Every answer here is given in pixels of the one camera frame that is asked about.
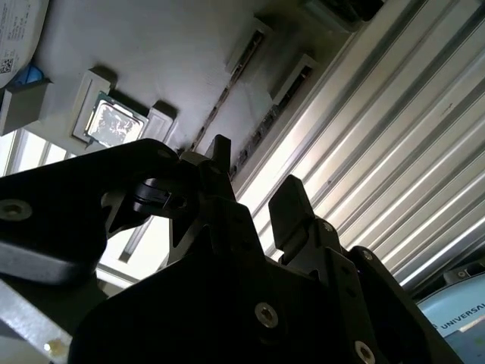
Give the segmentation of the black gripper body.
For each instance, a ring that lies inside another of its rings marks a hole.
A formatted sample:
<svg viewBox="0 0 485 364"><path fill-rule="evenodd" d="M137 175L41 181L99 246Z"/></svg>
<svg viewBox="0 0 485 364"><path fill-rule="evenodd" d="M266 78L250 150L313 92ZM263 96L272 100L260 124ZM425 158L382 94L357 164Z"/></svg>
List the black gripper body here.
<svg viewBox="0 0 485 364"><path fill-rule="evenodd" d="M204 227L188 253L102 303L71 363L364 363L367 319L355 266L329 227L277 230L290 270L248 231Z"/></svg>

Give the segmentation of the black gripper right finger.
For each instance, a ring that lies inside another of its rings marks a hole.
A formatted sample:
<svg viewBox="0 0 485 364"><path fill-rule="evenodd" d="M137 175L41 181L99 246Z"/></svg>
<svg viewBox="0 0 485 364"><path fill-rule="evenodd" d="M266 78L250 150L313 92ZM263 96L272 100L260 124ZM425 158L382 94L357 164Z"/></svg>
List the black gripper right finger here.
<svg viewBox="0 0 485 364"><path fill-rule="evenodd" d="M302 363L457 363L458 355L369 249L341 246L289 176L269 202L278 268L294 298L286 311Z"/></svg>

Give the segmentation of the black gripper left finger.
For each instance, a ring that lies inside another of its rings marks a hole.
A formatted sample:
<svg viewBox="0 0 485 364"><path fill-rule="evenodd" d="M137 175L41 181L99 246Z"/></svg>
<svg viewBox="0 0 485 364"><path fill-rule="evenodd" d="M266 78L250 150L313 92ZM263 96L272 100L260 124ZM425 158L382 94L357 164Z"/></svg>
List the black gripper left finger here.
<svg viewBox="0 0 485 364"><path fill-rule="evenodd" d="M264 259L228 175L230 141L186 157L137 140L1 179L1 273L46 285L90 278L115 235L155 216L169 222L169 262L208 249Z"/></svg>

